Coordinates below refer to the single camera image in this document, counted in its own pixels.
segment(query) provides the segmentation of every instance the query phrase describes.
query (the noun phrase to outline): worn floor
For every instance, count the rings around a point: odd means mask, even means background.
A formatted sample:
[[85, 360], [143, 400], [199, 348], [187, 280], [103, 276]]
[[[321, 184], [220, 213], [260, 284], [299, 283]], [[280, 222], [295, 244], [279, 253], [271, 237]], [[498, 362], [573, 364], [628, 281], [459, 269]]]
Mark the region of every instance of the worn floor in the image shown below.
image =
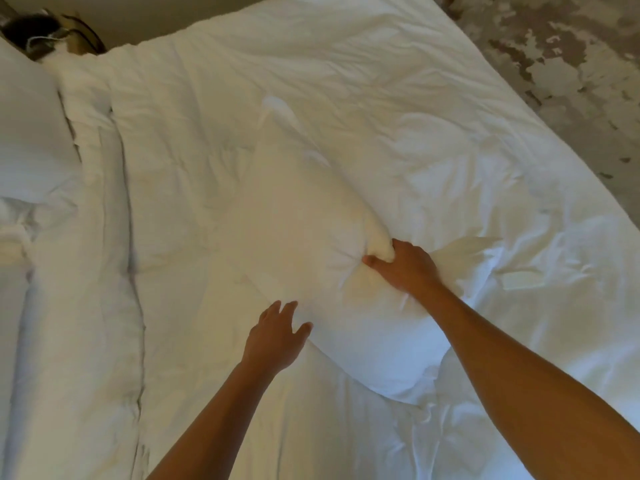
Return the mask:
[[640, 226], [640, 0], [436, 0]]

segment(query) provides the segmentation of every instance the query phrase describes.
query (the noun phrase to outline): white comforter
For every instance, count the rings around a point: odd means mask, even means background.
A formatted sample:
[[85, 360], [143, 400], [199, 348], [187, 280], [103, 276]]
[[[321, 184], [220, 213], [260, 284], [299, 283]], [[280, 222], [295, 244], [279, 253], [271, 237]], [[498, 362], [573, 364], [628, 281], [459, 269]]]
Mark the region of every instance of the white comforter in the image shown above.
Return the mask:
[[[269, 0], [59, 62], [73, 124], [110, 118], [125, 149], [146, 327], [135, 478], [210, 400], [267, 305], [216, 238], [266, 95], [397, 237], [503, 238], [479, 311], [640, 427], [640, 235], [433, 1]], [[79, 80], [108, 101], [88, 104]], [[461, 151], [458, 173], [430, 172]], [[437, 389], [424, 408], [383, 399], [309, 345], [269, 388], [232, 478], [527, 477], [452, 352]]]

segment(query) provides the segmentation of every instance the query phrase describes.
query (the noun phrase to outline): beige wall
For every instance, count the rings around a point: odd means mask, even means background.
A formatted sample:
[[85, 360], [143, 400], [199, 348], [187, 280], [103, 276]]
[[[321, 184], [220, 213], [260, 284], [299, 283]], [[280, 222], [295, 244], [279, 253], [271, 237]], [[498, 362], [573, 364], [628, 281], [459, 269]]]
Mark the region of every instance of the beige wall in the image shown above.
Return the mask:
[[18, 11], [80, 13], [108, 47], [137, 43], [260, 0], [6, 0]]

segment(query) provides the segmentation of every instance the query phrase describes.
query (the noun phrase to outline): person's left hand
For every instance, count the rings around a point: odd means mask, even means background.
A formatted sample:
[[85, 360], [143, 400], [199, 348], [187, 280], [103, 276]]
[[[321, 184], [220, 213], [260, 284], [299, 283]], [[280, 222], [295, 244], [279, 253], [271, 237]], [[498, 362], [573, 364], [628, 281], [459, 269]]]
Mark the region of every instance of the person's left hand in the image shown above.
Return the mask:
[[295, 361], [313, 329], [307, 322], [293, 333], [291, 323], [297, 306], [298, 302], [292, 301], [280, 311], [280, 301], [276, 301], [262, 312], [246, 339], [243, 363], [275, 376]]

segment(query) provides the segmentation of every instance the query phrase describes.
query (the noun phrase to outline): black cable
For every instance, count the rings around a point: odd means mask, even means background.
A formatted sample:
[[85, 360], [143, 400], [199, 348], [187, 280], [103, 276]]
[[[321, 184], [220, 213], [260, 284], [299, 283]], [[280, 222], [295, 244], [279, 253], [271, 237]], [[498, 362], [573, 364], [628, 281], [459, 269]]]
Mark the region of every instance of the black cable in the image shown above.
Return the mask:
[[[105, 44], [103, 44], [102, 39], [99, 37], [99, 35], [89, 25], [87, 25], [87, 23], [85, 23], [84, 20], [82, 20], [82, 19], [80, 19], [80, 18], [78, 18], [76, 16], [73, 16], [73, 15], [60, 15], [60, 16], [66, 18], [68, 20], [73, 20], [74, 22], [81, 23], [87, 30], [89, 30], [93, 34], [93, 36], [95, 37], [95, 40], [96, 40], [97, 47], [94, 47], [93, 44], [91, 42], [89, 42], [89, 39], [87, 39], [86, 35], [83, 34], [83, 37], [84, 37], [85, 40], [87, 40], [89, 45], [91, 45], [92, 49], [95, 51], [96, 54], [104, 54], [107, 51], [107, 47], [105, 46]], [[71, 29], [70, 31], [71, 32], [74, 32], [74, 31], [80, 32], [77, 29]]]
[[104, 52], [99, 52], [98, 51], [96, 46], [94, 46], [94, 44], [92, 44], [91, 40], [88, 39], [88, 37], [84, 34], [84, 32], [82, 30], [69, 29], [68, 32], [80, 35], [87, 42], [87, 44], [89, 44], [89, 47], [91, 47], [92, 51], [94, 51], [96, 54], [100, 54], [100, 53], [103, 54], [104, 53]]

